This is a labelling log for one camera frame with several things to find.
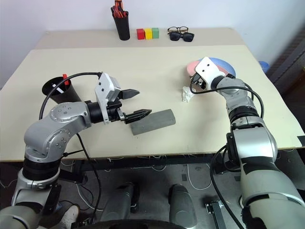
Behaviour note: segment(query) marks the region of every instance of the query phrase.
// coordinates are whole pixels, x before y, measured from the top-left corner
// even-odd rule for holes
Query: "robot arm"
[[[62,103],[43,119],[32,124],[24,135],[25,159],[11,207],[0,212],[0,228],[34,229],[42,215],[51,214],[58,202],[61,187],[57,184],[60,161],[69,140],[92,123],[142,119],[151,110],[139,110],[126,115],[120,109],[120,99],[139,92],[121,90],[118,82],[101,74],[95,88],[97,102]]]
[[[203,89],[245,87],[240,79],[224,77],[207,57],[195,68],[193,82]],[[218,91],[227,103],[231,132],[227,134],[229,158],[241,166],[243,221],[251,228],[302,228],[305,203],[292,181],[275,165],[274,137],[259,117],[246,90]]]

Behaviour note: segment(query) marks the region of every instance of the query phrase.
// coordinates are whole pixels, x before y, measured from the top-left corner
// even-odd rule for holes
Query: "floor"
[[[281,151],[278,155],[277,166],[284,171],[293,181],[298,189],[305,189],[305,166],[300,159],[297,151],[284,152]],[[61,165],[62,168],[69,170],[71,167]],[[1,163],[0,165],[1,181],[7,185],[11,180],[17,177],[18,170],[12,166]],[[206,164],[190,164],[189,175],[195,187],[201,188],[209,185],[210,177],[209,170]],[[84,184],[94,194],[94,201],[97,199],[98,186],[94,174],[87,173],[88,182]],[[99,176],[102,182],[102,198],[99,208],[102,208],[108,196],[112,191],[124,182],[131,181],[137,182],[141,188],[141,195],[139,200],[139,211],[136,214],[131,214],[132,219],[158,219],[168,221],[169,218],[169,204],[168,204],[168,190],[173,184],[183,184],[192,196],[193,204],[195,207],[198,224],[195,228],[200,229],[214,229],[213,217],[206,211],[204,203],[213,200],[218,200],[213,186],[206,190],[195,190],[187,177],[187,165],[172,165],[167,166],[163,171],[158,172],[152,168],[134,168],[134,169],[117,169],[112,171],[99,171]],[[238,205],[238,198],[241,194],[239,173],[225,173],[223,175],[216,175],[215,181],[226,199],[228,205],[234,214],[241,221],[241,208]],[[75,184],[59,181],[62,185],[60,200],[69,200],[77,203],[81,208],[87,206],[81,200],[77,187]],[[14,191],[15,182],[9,188],[1,187],[0,204],[1,208],[10,204],[11,195]],[[89,193],[82,189],[81,192],[87,200],[90,201]],[[62,202],[62,208],[52,216],[44,217],[41,220],[41,225],[47,228],[56,224],[64,211],[70,206],[67,202]],[[81,219],[87,218],[92,209],[81,212]],[[224,221],[228,229],[235,229],[236,225],[228,215],[225,208],[222,208]],[[101,212],[97,213],[97,219],[101,217]]]

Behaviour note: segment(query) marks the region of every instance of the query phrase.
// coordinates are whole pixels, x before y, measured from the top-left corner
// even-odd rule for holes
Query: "beige tabletop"
[[[182,87],[189,85],[187,63],[202,57],[229,62],[236,77],[247,82],[262,98],[265,122],[280,149],[302,147],[297,136],[304,135],[298,121],[268,80],[256,59],[231,29],[197,29],[193,42],[172,42],[165,32],[160,39],[118,40],[113,31],[71,31],[46,34],[8,80],[0,93],[0,160],[23,160],[26,129],[38,120],[44,95],[42,85],[49,79],[80,72],[104,71],[115,77],[122,89],[141,93],[122,101],[127,114],[138,109],[158,112],[172,109],[176,124],[133,136],[129,125],[114,122],[94,124],[80,134],[91,157],[213,153],[226,143],[230,123],[225,99],[218,93],[196,95],[182,102]],[[84,101],[95,101],[95,76],[72,80]],[[260,112],[257,99],[255,105]],[[55,106],[50,100],[45,114]],[[80,149],[76,137],[67,152]],[[70,158],[84,158],[83,153]]]

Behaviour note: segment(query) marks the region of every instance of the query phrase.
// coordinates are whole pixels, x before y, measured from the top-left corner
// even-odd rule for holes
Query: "crumpled tissue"
[[[182,88],[182,101],[188,103],[191,98],[194,96],[195,94],[193,94],[190,90],[190,87],[183,87]]]

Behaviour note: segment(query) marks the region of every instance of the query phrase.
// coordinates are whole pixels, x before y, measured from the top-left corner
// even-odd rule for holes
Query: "white wall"
[[[1,0],[0,86],[47,30],[114,29],[114,0]],[[305,22],[304,0],[123,0],[131,28],[231,27],[272,63]]]

